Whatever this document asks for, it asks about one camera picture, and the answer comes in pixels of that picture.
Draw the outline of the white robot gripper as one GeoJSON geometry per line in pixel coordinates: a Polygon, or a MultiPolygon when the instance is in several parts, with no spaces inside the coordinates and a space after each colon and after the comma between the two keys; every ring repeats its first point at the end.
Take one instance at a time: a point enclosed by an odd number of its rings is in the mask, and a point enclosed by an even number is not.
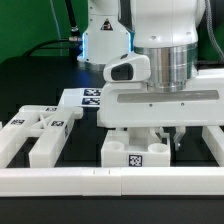
{"type": "Polygon", "coordinates": [[[170,143],[162,127],[176,127],[178,151],[185,126],[224,125],[224,69],[200,70],[174,93],[149,92],[145,82],[106,83],[97,118],[107,128],[153,127],[152,141],[161,144],[170,143]]]}

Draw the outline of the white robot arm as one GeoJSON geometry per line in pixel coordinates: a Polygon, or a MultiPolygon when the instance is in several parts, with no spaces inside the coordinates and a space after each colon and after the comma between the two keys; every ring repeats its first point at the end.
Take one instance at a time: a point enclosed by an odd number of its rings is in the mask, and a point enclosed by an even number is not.
{"type": "Polygon", "coordinates": [[[133,51],[103,71],[98,123],[107,128],[174,127],[178,142],[188,126],[224,125],[224,73],[196,67],[196,28],[210,0],[129,0],[133,51]]]}

